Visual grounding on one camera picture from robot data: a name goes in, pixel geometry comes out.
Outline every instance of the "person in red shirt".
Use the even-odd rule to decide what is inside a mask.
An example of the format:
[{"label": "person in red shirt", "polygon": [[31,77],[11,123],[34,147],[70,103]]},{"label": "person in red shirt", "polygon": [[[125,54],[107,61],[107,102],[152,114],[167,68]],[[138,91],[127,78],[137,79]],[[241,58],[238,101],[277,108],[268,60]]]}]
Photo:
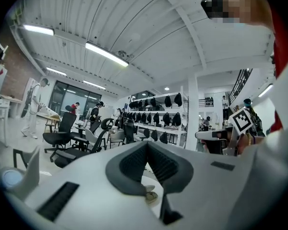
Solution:
[{"label": "person in red shirt", "polygon": [[[210,19],[230,18],[233,22],[261,25],[270,29],[275,35],[274,58],[278,78],[288,63],[288,16],[284,15],[286,9],[281,9],[278,3],[287,5],[288,9],[288,0],[203,0],[201,5]],[[275,112],[271,132],[281,128],[282,123]],[[255,137],[255,143],[262,140],[261,137]],[[248,144],[248,137],[242,134],[237,145],[240,153]]]},{"label": "person in red shirt", "polygon": [[75,104],[72,104],[71,107],[72,107],[72,111],[70,113],[72,114],[76,114],[76,109],[77,107],[79,106],[79,102],[76,102]]}]

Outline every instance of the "white pillar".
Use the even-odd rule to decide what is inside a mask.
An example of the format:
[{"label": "white pillar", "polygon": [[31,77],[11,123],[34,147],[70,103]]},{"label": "white pillar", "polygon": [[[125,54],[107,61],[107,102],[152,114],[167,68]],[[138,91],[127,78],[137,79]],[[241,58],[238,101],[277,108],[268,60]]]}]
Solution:
[{"label": "white pillar", "polygon": [[186,149],[196,150],[197,139],[195,133],[198,131],[198,88],[195,73],[188,77],[189,87],[189,120]]}]

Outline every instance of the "railing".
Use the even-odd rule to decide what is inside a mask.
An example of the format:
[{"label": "railing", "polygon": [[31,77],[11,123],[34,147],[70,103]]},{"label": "railing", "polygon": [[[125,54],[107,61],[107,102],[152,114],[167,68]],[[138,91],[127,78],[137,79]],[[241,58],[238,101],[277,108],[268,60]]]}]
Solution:
[{"label": "railing", "polygon": [[243,69],[240,70],[239,75],[237,77],[236,83],[234,85],[234,88],[232,89],[230,95],[229,95],[229,102],[233,103],[233,101],[237,98],[239,93],[241,92],[242,88],[244,87],[246,81],[249,79],[249,76],[252,72],[251,70]]},{"label": "railing", "polygon": [[213,99],[200,99],[198,100],[199,107],[213,107]]}]

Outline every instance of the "ceiling light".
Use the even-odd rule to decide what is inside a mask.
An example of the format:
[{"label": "ceiling light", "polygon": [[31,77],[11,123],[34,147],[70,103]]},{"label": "ceiling light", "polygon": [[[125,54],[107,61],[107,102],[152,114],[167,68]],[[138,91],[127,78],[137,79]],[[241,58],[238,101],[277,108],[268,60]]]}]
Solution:
[{"label": "ceiling light", "polygon": [[49,68],[49,67],[47,67],[47,70],[48,70],[48,71],[53,71],[53,72],[55,72],[55,73],[57,73],[57,74],[61,74],[61,75],[63,75],[63,76],[66,76],[66,73],[61,72],[61,71],[58,71],[58,70],[55,70],[55,69],[52,69],[52,68]]},{"label": "ceiling light", "polygon": [[91,99],[97,100],[96,98],[91,97],[91,96],[87,96],[87,95],[85,95],[85,97],[88,97],[88,98],[91,98]]},{"label": "ceiling light", "polygon": [[267,93],[271,88],[273,87],[272,84],[270,84],[258,97],[262,97],[265,93]]},{"label": "ceiling light", "polygon": [[99,86],[99,85],[97,85],[97,84],[93,84],[93,83],[88,82],[88,81],[85,81],[85,80],[83,80],[83,82],[84,82],[84,83],[87,83],[87,84],[89,84],[89,85],[93,85],[93,86],[95,86],[95,87],[97,87],[97,88],[101,88],[101,89],[103,89],[103,90],[106,89],[105,87],[101,87],[101,86]]},{"label": "ceiling light", "polygon": [[24,24],[24,28],[28,31],[31,31],[31,32],[43,33],[43,34],[47,34],[47,35],[51,35],[51,36],[54,35],[53,29],[46,28],[46,27]]},{"label": "ceiling light", "polygon": [[89,49],[89,50],[92,50],[110,60],[113,60],[117,63],[119,63],[120,65],[122,65],[123,67],[127,67],[129,65],[129,62],[127,62],[126,60],[123,60],[121,58],[119,58],[118,56],[112,54],[111,52],[97,46],[97,45],[93,45],[91,43],[86,43],[85,44],[85,48]]}]

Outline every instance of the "brick wall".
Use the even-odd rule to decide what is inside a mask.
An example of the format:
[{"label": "brick wall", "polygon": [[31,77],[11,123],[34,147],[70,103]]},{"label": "brick wall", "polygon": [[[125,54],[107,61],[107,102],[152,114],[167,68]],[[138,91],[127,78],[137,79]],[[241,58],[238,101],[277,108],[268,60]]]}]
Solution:
[{"label": "brick wall", "polygon": [[9,46],[4,60],[0,62],[8,71],[3,82],[1,94],[14,95],[15,98],[21,100],[29,78],[39,81],[42,75],[23,54],[14,40],[7,23],[2,24],[0,43],[3,47]]}]

